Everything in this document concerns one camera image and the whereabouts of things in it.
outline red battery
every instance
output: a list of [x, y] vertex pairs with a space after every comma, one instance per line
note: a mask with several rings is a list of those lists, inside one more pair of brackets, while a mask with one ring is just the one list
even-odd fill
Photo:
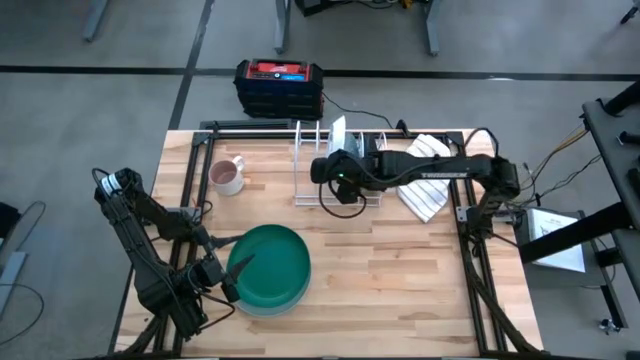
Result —
[[244, 112], [251, 117], [319, 120], [322, 69], [288, 60], [244, 60], [233, 83]]

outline green plate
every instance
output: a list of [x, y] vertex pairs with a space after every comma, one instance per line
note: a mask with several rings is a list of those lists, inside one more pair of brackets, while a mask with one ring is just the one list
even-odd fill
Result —
[[275, 316], [293, 308], [311, 279], [311, 259], [302, 238], [280, 225], [253, 228], [231, 250], [227, 271], [252, 254], [255, 257], [238, 277], [238, 308], [255, 316]]

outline wooden tabletop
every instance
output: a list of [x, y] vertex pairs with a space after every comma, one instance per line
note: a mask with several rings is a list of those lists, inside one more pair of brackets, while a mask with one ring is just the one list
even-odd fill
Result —
[[[164, 206], [179, 206], [192, 135], [191, 131], [167, 133], [152, 192]], [[478, 355], [451, 200], [427, 224], [413, 215], [393, 190], [384, 194], [380, 208], [368, 208], [351, 220], [334, 218], [321, 208], [296, 207], [293, 143], [217, 140], [213, 161], [242, 155], [246, 161], [246, 185], [233, 197], [219, 197], [209, 186], [207, 199], [213, 203], [213, 211], [203, 223], [216, 236], [242, 234], [263, 224], [281, 224], [295, 230], [311, 253], [312, 279], [307, 294], [291, 312], [275, 318], [256, 318], [238, 311], [185, 343], [182, 355]], [[409, 143], [389, 141], [390, 148], [397, 150], [406, 149]], [[483, 134], [474, 136], [468, 153], [492, 154], [489, 138]], [[199, 156], [194, 178], [194, 203], [203, 157]], [[311, 160], [312, 151], [304, 151], [301, 168], [308, 169]], [[311, 189], [308, 175], [300, 176], [299, 181], [304, 183], [303, 188]], [[479, 199], [482, 187], [474, 185]], [[459, 188], [461, 197], [466, 198], [464, 187]], [[494, 231], [515, 241], [513, 230], [507, 225], [496, 224]], [[154, 244], [160, 256], [168, 259], [171, 244], [163, 240]], [[527, 340], [542, 348], [517, 249], [497, 240], [489, 240], [487, 248], [500, 305]], [[225, 263], [229, 250], [218, 251]], [[214, 289], [214, 294], [222, 296], [219, 288]], [[205, 310], [209, 319], [227, 311], [207, 301]], [[484, 305], [482, 312], [493, 348], [491, 323]], [[131, 344], [151, 316], [138, 303], [131, 283], [116, 350]], [[166, 342], [169, 346], [173, 334], [170, 326]]]

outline concrete floor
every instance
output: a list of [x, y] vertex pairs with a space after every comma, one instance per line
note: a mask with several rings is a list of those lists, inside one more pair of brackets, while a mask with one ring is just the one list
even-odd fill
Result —
[[[186, 65], [204, 0], [112, 0], [95, 43], [80, 40], [84, 0], [0, 2], [0, 64], [56, 66]], [[418, 9], [369, 11], [348, 5], [310, 18], [292, 11], [286, 57], [327, 68], [433, 71], [640, 73], [640, 19], [616, 24], [625, 0], [445, 1], [442, 52], [424, 53]], [[218, 0], [199, 67], [233, 67], [272, 52], [272, 1]], [[2, 359], [68, 359], [107, 350], [125, 288], [128, 260], [92, 199], [90, 170], [131, 167], [153, 183], [182, 78], [133, 75], [0, 74], [0, 201], [48, 209], [25, 244], [20, 282], [40, 291], [43, 317], [0, 347]], [[196, 77], [180, 129], [203, 120], [246, 119], [228, 77]], [[537, 164], [579, 124], [580, 105], [612, 96], [622, 82], [325, 79], [344, 107], [404, 119], [414, 128], [487, 126], [515, 163]], [[339, 112], [327, 106], [323, 125]], [[350, 126], [384, 124], [348, 116]], [[550, 163], [544, 189], [596, 153], [585, 138]], [[544, 200], [587, 213], [617, 201], [602, 164]], [[19, 229], [16, 236], [24, 229]], [[640, 304], [622, 267], [616, 290], [630, 329], [606, 336], [602, 295], [586, 289], [532, 289], [545, 349], [554, 354], [623, 359], [640, 349]], [[0, 322], [0, 340], [37, 311], [17, 290]]]

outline white towel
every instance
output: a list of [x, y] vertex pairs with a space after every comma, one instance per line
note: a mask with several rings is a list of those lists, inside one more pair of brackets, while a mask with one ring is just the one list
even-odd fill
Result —
[[[451, 150], [431, 135], [419, 135], [407, 148], [417, 157], [451, 156]], [[450, 180], [416, 180], [399, 186], [398, 197], [422, 221], [427, 222], [447, 203]]]

